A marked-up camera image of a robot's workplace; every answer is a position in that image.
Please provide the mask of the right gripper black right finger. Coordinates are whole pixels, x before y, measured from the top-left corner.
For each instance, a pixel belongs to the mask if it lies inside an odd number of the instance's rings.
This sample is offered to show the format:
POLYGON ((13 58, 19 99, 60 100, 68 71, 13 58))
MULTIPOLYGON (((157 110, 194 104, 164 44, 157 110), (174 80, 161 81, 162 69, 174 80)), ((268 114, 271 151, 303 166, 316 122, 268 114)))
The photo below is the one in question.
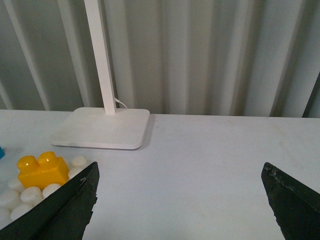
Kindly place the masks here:
POLYGON ((269 162, 261 180, 268 203, 286 240, 320 238, 320 194, 269 162))

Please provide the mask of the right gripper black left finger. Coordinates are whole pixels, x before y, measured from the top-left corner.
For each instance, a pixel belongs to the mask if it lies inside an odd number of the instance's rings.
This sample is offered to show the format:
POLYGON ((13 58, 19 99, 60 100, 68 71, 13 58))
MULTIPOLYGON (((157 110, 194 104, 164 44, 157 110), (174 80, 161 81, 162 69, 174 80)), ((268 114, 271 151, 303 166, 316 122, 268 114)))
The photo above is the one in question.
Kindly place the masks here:
POLYGON ((97 202, 100 173, 91 163, 0 231, 2 240, 81 240, 97 202))

